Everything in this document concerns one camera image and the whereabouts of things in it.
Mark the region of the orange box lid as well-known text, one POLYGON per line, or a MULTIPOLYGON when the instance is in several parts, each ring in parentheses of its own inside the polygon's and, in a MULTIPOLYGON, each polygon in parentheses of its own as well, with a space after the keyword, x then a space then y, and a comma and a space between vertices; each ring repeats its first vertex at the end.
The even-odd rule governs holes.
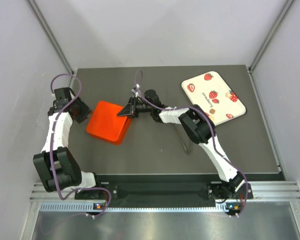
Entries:
POLYGON ((117 116, 123 106, 99 101, 89 119, 86 132, 97 139, 121 145, 132 123, 127 116, 117 116))

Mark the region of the metal tweezers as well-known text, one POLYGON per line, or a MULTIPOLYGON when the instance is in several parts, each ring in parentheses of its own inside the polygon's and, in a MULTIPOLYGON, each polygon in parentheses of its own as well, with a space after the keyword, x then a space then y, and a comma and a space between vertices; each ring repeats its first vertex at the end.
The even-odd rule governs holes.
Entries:
POLYGON ((184 137, 181 128, 177 124, 174 124, 173 128, 178 136, 178 139, 180 140, 185 154, 189 156, 193 152, 194 143, 189 138, 184 137))

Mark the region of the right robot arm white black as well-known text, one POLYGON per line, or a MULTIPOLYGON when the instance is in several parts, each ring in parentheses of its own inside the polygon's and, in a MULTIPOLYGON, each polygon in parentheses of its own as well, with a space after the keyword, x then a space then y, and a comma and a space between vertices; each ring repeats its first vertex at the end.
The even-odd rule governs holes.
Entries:
POLYGON ((181 125, 188 138, 205 151, 217 170, 221 180, 221 196, 215 198, 227 200, 242 195, 244 202, 248 199, 247 177, 230 162, 219 143, 214 123, 198 105, 171 107, 162 104, 153 89, 145 91, 144 94, 136 88, 131 91, 134 96, 117 113, 118 117, 134 119, 140 113, 149 113, 157 123, 181 125))

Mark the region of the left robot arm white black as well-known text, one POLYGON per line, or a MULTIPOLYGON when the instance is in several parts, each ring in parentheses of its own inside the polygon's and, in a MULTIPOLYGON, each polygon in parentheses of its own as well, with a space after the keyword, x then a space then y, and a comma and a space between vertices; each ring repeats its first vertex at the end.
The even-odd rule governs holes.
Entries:
POLYGON ((33 156, 33 164, 47 192, 56 192, 51 157, 61 190, 84 189, 92 198, 99 198, 104 191, 95 174, 83 172, 68 149, 70 129, 73 122, 82 123, 92 110, 69 87, 54 90, 55 100, 48 111, 49 129, 40 153, 33 156))

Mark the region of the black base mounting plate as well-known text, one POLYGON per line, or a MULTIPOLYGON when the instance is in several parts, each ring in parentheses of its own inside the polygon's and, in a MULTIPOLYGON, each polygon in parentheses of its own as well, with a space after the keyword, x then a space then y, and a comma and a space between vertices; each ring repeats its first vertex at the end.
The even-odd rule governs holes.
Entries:
MULTIPOLYGON (((111 208, 196 208, 216 203, 241 203, 243 196, 216 199, 221 196, 217 174, 104 174, 97 175, 97 187, 110 191, 111 208)), ((253 198, 248 184, 248 198, 253 198)))

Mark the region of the white strawberry tray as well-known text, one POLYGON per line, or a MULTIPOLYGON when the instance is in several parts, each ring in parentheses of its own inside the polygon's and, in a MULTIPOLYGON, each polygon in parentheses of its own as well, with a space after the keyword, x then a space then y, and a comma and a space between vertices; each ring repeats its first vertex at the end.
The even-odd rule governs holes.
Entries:
POLYGON ((215 126, 243 116, 247 109, 216 71, 209 71, 181 82, 181 88, 193 105, 198 105, 215 126))

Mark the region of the aluminium rail frame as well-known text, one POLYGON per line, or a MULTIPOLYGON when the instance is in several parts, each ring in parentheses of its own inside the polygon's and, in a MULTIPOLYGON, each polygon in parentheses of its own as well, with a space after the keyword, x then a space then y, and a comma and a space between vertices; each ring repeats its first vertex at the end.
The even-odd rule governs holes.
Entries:
POLYGON ((21 233, 44 239, 297 239, 300 190, 282 174, 249 174, 248 200, 241 213, 228 211, 240 196, 215 202, 214 174, 100 175, 100 193, 56 192, 34 184, 21 233))

